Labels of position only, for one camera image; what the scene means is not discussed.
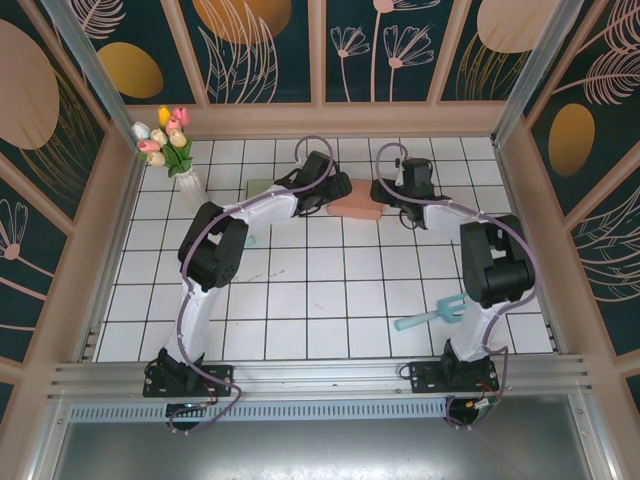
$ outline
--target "leaf drawing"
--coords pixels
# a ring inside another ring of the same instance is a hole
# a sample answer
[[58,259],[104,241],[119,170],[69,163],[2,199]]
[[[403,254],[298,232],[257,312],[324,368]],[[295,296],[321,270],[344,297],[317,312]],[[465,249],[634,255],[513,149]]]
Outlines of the leaf drawing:
[[210,1],[202,2],[219,36],[199,28],[209,55],[210,98],[214,103],[271,102],[278,86],[278,57],[269,27],[246,3],[244,23],[229,0],[220,0],[219,5],[216,9]]
[[126,15],[122,12],[122,0],[68,1],[82,31],[95,40],[106,40]]
[[640,85],[640,49],[610,50],[600,55],[587,76],[553,91],[554,94],[577,85],[584,85],[589,103],[622,105],[622,99],[633,94]]

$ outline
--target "teal plastic fork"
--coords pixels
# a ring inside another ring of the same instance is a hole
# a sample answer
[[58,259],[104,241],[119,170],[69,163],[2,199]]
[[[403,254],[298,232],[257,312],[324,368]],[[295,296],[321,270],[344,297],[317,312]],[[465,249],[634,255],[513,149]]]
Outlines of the teal plastic fork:
[[396,330],[401,332],[407,328],[421,325],[438,317],[442,317],[447,323],[459,322],[462,318],[462,313],[464,313],[465,308],[467,308],[467,305],[464,303],[466,296],[466,293],[459,293],[451,297],[441,298],[438,300],[438,309],[435,312],[421,313],[420,315],[396,320],[394,323]]

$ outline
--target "floral wall panel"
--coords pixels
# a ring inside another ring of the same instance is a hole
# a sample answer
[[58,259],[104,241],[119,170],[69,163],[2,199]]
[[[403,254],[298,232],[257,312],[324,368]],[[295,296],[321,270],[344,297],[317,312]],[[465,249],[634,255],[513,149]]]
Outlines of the floral wall panel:
[[580,11],[578,12],[578,15],[576,16],[575,20],[572,22],[572,24],[569,27],[567,27],[569,29],[569,33],[564,38],[562,45],[560,45],[560,48],[556,52],[556,55],[553,61],[549,64],[549,67],[547,67],[547,69],[545,70],[544,75],[538,82],[538,86],[536,87],[535,91],[531,95],[531,98],[527,102],[527,105],[524,107],[525,116],[529,115],[529,112],[538,101],[538,98],[540,97],[542,90],[547,84],[547,80],[549,80],[549,77],[555,71],[556,67],[558,66],[558,63],[560,63],[560,60],[562,60],[562,57],[564,56],[567,50],[567,47],[571,43],[571,40],[573,40],[573,37],[575,36],[576,31],[580,28],[580,25],[584,21],[584,18],[587,16],[587,13],[589,13],[589,9],[592,6],[593,6],[593,0],[584,0],[584,3],[580,7]]
[[0,357],[24,360],[66,239],[0,179]]
[[326,101],[426,100],[452,4],[328,0]]
[[571,235],[616,354],[640,349],[640,168]]
[[180,0],[211,103],[311,101],[307,0]]
[[473,0],[441,100],[506,100],[557,0]]
[[640,140],[640,2],[595,23],[531,133],[565,214]]
[[0,153],[74,218],[104,131],[15,1],[0,45]]

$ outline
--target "flower bouquet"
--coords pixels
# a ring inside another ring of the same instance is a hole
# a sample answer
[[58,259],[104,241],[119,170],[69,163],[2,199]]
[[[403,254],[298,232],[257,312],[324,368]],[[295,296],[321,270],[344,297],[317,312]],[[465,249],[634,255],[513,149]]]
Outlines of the flower bouquet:
[[192,138],[187,138],[183,127],[189,125],[189,113],[184,107],[173,111],[166,105],[158,107],[159,128],[151,130],[142,122],[136,122],[132,129],[138,139],[138,157],[154,167],[167,167],[169,178],[176,177],[176,183],[194,213],[209,201],[198,175],[191,166]]

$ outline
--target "white tile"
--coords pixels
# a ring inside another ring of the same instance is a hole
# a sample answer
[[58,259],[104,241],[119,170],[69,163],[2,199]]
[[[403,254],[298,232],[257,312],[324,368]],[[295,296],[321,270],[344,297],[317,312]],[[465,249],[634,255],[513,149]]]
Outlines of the white tile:
[[420,278],[416,247],[382,247],[382,268],[387,280]]
[[169,178],[165,167],[145,167],[144,179],[140,190],[143,192],[171,191],[173,190],[174,179]]
[[378,280],[382,278],[378,247],[345,248],[347,280]]
[[268,318],[306,318],[307,286],[304,283],[269,284]]
[[267,360],[298,360],[307,357],[306,320],[267,322]]
[[243,163],[273,163],[275,152],[275,140],[246,140]]
[[492,160],[496,158],[488,137],[467,137],[462,139],[464,153],[468,160]]
[[474,185],[502,185],[502,176],[495,161],[469,162],[471,179]]
[[420,280],[389,280],[384,282],[384,288],[390,317],[407,317],[425,313]]
[[211,165],[207,190],[238,190],[241,165]]
[[227,322],[223,360],[263,360],[265,320]]
[[267,284],[235,283],[229,286],[230,320],[267,318]]
[[471,185],[467,162],[437,162],[436,169],[442,186]]
[[193,218],[195,213],[180,192],[173,192],[171,198],[171,208],[169,209],[169,219]]
[[307,295],[309,318],[344,318],[347,314],[344,282],[310,282]]
[[309,217],[310,247],[341,247],[342,219],[339,217]]
[[418,247],[422,278],[456,278],[453,250],[449,246]]
[[317,280],[344,280],[343,250],[341,248],[310,248],[308,254],[308,278]]
[[162,248],[165,250],[178,250],[187,235],[191,223],[191,220],[169,220],[162,240]]
[[[326,138],[325,140],[329,142],[329,145],[331,145],[331,148],[333,149],[333,160],[336,162],[339,161],[340,153],[338,152],[338,140],[336,138]],[[315,138],[307,140],[307,155],[311,154],[314,150],[324,153],[327,156],[329,155],[329,149],[324,142],[316,140]]]
[[473,187],[442,187],[442,194],[450,197],[455,203],[478,210]]
[[341,138],[338,140],[340,162],[370,162],[369,140],[366,138]]
[[158,358],[158,352],[163,348],[171,332],[175,328],[174,322],[149,322],[144,330],[140,362],[150,362]]
[[199,140],[191,144],[191,158],[193,158],[193,164],[206,164],[211,163],[211,151],[213,150],[213,140]]
[[222,360],[224,330],[225,322],[209,322],[209,325],[207,326],[207,341],[204,345],[205,361],[219,362]]
[[457,137],[432,138],[431,146],[436,160],[464,160],[462,144]]
[[136,220],[164,220],[169,212],[171,192],[142,192],[133,218]]
[[180,268],[178,252],[175,250],[160,252],[156,283],[180,283],[182,281]]
[[429,322],[434,355],[442,355],[444,352],[444,344],[447,343],[448,339],[453,337],[459,328],[460,323],[447,323],[441,318],[434,318]]
[[153,283],[160,252],[124,252],[118,283]]
[[272,180],[273,163],[245,163],[242,166],[242,181],[240,188],[247,188],[249,180]]
[[[399,143],[399,138],[370,138],[369,139],[369,148],[371,150],[371,161],[376,161],[376,156],[378,155],[378,151],[382,149],[383,146],[388,143]],[[390,146],[384,149],[382,155],[380,156],[380,161],[394,161],[396,158],[400,158],[400,147]]]
[[307,279],[307,252],[303,248],[271,250],[270,282],[298,282]]
[[127,250],[160,250],[165,220],[134,220],[131,222]]
[[144,321],[147,319],[151,285],[118,285],[113,294],[110,321]]
[[507,317],[517,353],[553,352],[542,314],[509,314]]
[[418,245],[451,245],[451,239],[446,235],[434,230],[423,230],[416,228],[416,244]]
[[480,209],[486,213],[509,213],[511,206],[504,187],[476,187]]
[[[294,163],[296,161],[294,156],[295,149],[298,142],[299,139],[276,140],[276,163]],[[300,145],[298,155],[300,155],[303,160],[307,158],[307,150],[304,143]]]
[[211,163],[242,163],[244,140],[216,140]]
[[309,320],[309,358],[348,358],[347,321]]
[[99,362],[137,362],[144,323],[106,323]]
[[396,215],[383,216],[378,221],[378,229],[380,230],[380,244],[383,246],[407,246],[416,243],[413,230],[403,227]]
[[382,282],[347,282],[347,315],[349,317],[386,316]]
[[269,250],[245,250],[234,282],[266,282],[269,278]]
[[371,180],[371,163],[364,162],[340,162],[340,170],[349,175],[349,178],[359,178],[361,180]]
[[402,143],[409,150],[409,158],[427,158],[433,160],[433,149],[428,138],[401,138]]
[[271,248],[306,247],[307,220],[290,218],[271,226]]
[[182,304],[182,285],[155,285],[149,320],[175,320]]
[[396,318],[389,319],[389,332],[391,334],[391,355],[394,357],[430,357],[431,335],[426,323],[398,332],[393,322]]
[[460,290],[460,282],[456,279],[451,280],[424,280],[424,298],[427,301],[427,311],[435,312],[438,309],[438,300],[453,295],[458,295]]
[[223,287],[218,293],[211,310],[211,320],[225,320],[227,318],[227,306],[229,304],[229,286]]
[[351,358],[388,357],[389,327],[386,318],[350,318]]
[[345,247],[378,246],[378,224],[372,220],[343,218]]

